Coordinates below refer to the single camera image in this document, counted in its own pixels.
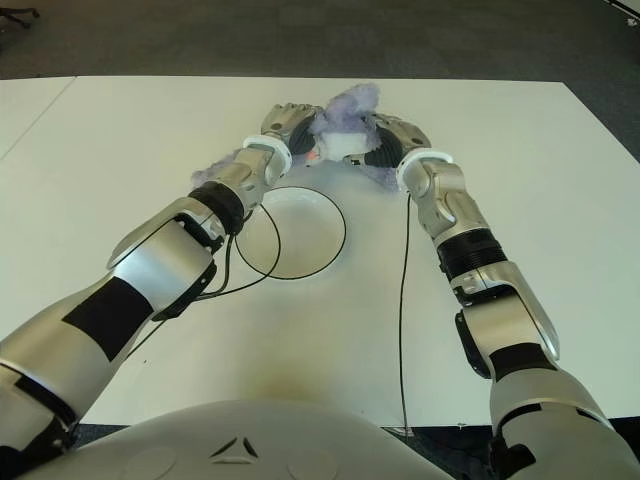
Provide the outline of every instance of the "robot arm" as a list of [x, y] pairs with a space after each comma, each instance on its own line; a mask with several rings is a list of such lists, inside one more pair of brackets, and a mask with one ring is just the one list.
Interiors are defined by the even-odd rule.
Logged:
[[509, 261], [449, 155], [408, 149], [398, 184], [418, 207], [462, 305], [467, 359], [492, 379], [491, 461], [500, 478], [640, 476], [640, 465], [585, 387], [562, 370], [551, 321]]
[[247, 138], [214, 178], [127, 235], [102, 279], [0, 343], [0, 478], [63, 453], [144, 325], [177, 317], [211, 282], [213, 255], [289, 170], [292, 133], [314, 113], [280, 107], [277, 131]]

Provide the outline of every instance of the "gray carpet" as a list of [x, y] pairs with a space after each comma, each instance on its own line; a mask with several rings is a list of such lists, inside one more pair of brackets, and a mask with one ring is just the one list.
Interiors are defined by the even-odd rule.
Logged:
[[640, 28], [601, 0], [0, 0], [0, 78], [423, 77], [565, 82], [640, 158]]

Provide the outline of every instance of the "black wire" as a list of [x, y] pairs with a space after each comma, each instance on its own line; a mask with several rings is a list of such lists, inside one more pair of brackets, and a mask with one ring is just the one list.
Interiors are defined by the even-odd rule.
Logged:
[[220, 288], [214, 290], [213, 292], [203, 292], [200, 295], [211, 295], [212, 297], [215, 297], [222, 293], [225, 288], [227, 288], [227, 285], [229, 284], [229, 266], [231, 264], [231, 245], [233, 245], [233, 240], [235, 238], [236, 237], [234, 235], [229, 235], [229, 238], [227, 238], [227, 250], [224, 254], [224, 280], [222, 281], [222, 285], [220, 285]]
[[135, 346], [131, 349], [131, 351], [127, 354], [127, 356], [125, 357], [125, 360], [128, 359], [131, 355], [133, 355], [135, 353], [136, 350], [138, 350], [143, 344], [144, 342], [146, 342], [147, 340], [149, 340], [151, 338], [151, 335], [153, 335], [154, 333], [156, 333], [158, 331], [158, 329], [165, 324], [165, 322], [168, 320], [164, 319], [162, 320], [160, 323], [158, 323], [158, 325], [156, 325], [156, 328], [154, 328], [153, 330], [151, 330], [149, 333], [147, 333], [147, 335]]
[[271, 225], [273, 225], [273, 228], [276, 231], [276, 237], [278, 238], [278, 252], [276, 254], [276, 260], [275, 260], [275, 262], [273, 262], [273, 266], [271, 267], [271, 269], [269, 269], [269, 271], [267, 273], [265, 273], [262, 277], [260, 277], [258, 280], [255, 280], [255, 281], [253, 281], [251, 283], [248, 283], [246, 285], [243, 285], [241, 287], [233, 288], [231, 290], [227, 290], [225, 292], [221, 292], [221, 293], [218, 293], [216, 295], [213, 295], [213, 292], [211, 292], [211, 293], [203, 293], [203, 294], [199, 295], [195, 299], [196, 302], [199, 302], [200, 300], [207, 300], [209, 298], [222, 297], [224, 295], [229, 295], [231, 293], [239, 292], [240, 290], [244, 290], [245, 288], [253, 287], [254, 285], [257, 285], [258, 283], [260, 283], [263, 280], [265, 280], [266, 278], [269, 278], [269, 276], [276, 269], [276, 267], [278, 266], [278, 262], [280, 261], [280, 254], [282, 253], [282, 240], [280, 238], [280, 231], [278, 230], [278, 226], [276, 225], [276, 222], [273, 219], [273, 217], [271, 216], [271, 214], [269, 213], [269, 211], [266, 208], [264, 208], [264, 205], [260, 205], [260, 207], [262, 208], [262, 210], [264, 210], [264, 213], [267, 214], [267, 217], [269, 217], [269, 220], [271, 220]]
[[[215, 298], [215, 297], [221, 297], [223, 295], [228, 295], [230, 293], [234, 293], [234, 292], [239, 292], [240, 290], [244, 290], [245, 288], [249, 288], [252, 287], [260, 282], [262, 282], [265, 278], [267, 278], [269, 275], [271, 275], [273, 273], [273, 271], [276, 269], [276, 266], [278, 265], [278, 262], [280, 261], [280, 254], [282, 253], [282, 242], [280, 239], [280, 231], [278, 230], [278, 227], [276, 225], [275, 220], [273, 219], [273, 217], [271, 216], [271, 214], [269, 213], [269, 211], [264, 208], [263, 205], [260, 205], [260, 207], [264, 210], [264, 213], [267, 214], [267, 216], [269, 217], [269, 220], [271, 220], [271, 224], [273, 225], [273, 228], [276, 231], [276, 237], [278, 238], [278, 253], [276, 254], [276, 261], [273, 263], [273, 266], [271, 267], [271, 269], [261, 278], [259, 278], [258, 280], [251, 282], [247, 285], [243, 285], [242, 287], [238, 287], [238, 288], [234, 288], [233, 290], [229, 290], [228, 292], [225, 292], [224, 289], [227, 287], [227, 284], [229, 282], [229, 267], [230, 267], [230, 263], [231, 263], [231, 244], [233, 242], [233, 240], [235, 240], [235, 236], [230, 236], [229, 239], [227, 240], [227, 250], [225, 252], [225, 271], [224, 271], [224, 281], [222, 282], [222, 285], [220, 286], [220, 288], [218, 288], [217, 290], [213, 291], [213, 292], [207, 292], [207, 293], [203, 293], [201, 295], [199, 295], [195, 301], [199, 301], [199, 300], [207, 300], [209, 298]], [[247, 218], [245, 218], [245, 221], [248, 220], [251, 215], [253, 214], [253, 211], [247, 216]], [[160, 323], [158, 323], [158, 325], [156, 325], [156, 327], [151, 330], [135, 347], [133, 347], [131, 349], [131, 351], [127, 354], [127, 356], [125, 357], [125, 360], [127, 360], [131, 355], [133, 355], [135, 353], [136, 350], [138, 350], [147, 340], [149, 340], [151, 338], [151, 336], [156, 333], [160, 327], [162, 327], [165, 322], [168, 319], [162, 320]]]
[[402, 402], [402, 420], [404, 422], [404, 443], [409, 442], [409, 422], [407, 421], [407, 403], [404, 398], [404, 364], [402, 361], [402, 303], [404, 298], [404, 281], [407, 278], [407, 260], [409, 259], [409, 220], [411, 212], [411, 196], [407, 195], [407, 225], [404, 246], [404, 263], [402, 280], [400, 281], [400, 302], [398, 309], [398, 356], [400, 365], [400, 401]]

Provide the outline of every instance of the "white table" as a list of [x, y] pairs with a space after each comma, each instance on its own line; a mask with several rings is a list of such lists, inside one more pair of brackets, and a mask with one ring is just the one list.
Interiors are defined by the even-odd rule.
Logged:
[[[640, 166], [562, 84], [377, 82], [380, 111], [420, 125], [463, 167], [556, 325], [562, 366], [609, 416], [638, 415]], [[101, 276], [118, 239], [184, 195], [193, 170], [255, 133], [272, 104], [324, 104], [353, 83], [75, 80], [0, 163], [0, 337]], [[345, 165], [292, 171], [284, 184], [313, 186], [343, 210], [338, 260], [310, 278], [193, 305], [123, 366], [85, 421], [129, 424], [208, 401], [288, 397], [402, 423], [404, 199]], [[466, 363], [459, 307], [417, 222], [411, 236], [409, 422], [488, 423], [489, 383]], [[237, 255], [232, 262], [232, 286], [256, 278]]]
[[0, 160], [74, 78], [0, 81]]

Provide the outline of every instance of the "black tape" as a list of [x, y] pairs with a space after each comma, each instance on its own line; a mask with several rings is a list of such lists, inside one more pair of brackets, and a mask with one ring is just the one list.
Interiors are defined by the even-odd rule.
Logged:
[[537, 343], [518, 343], [496, 350], [489, 355], [496, 372], [496, 382], [510, 373], [530, 368], [557, 370]]
[[152, 312], [146, 298], [124, 280], [114, 277], [62, 321], [89, 335], [111, 361]]
[[14, 479], [59, 457], [72, 443], [73, 436], [54, 418], [24, 450], [0, 446], [0, 480]]
[[467, 361], [469, 365], [471, 365], [471, 368], [482, 378], [491, 378], [489, 367], [482, 358], [476, 342], [473, 340], [462, 310], [456, 315], [456, 329], [458, 330], [462, 348], [464, 348], [464, 353], [467, 356]]
[[76, 413], [64, 400], [31, 378], [22, 375], [15, 386], [47, 407], [65, 425], [72, 425], [77, 420]]

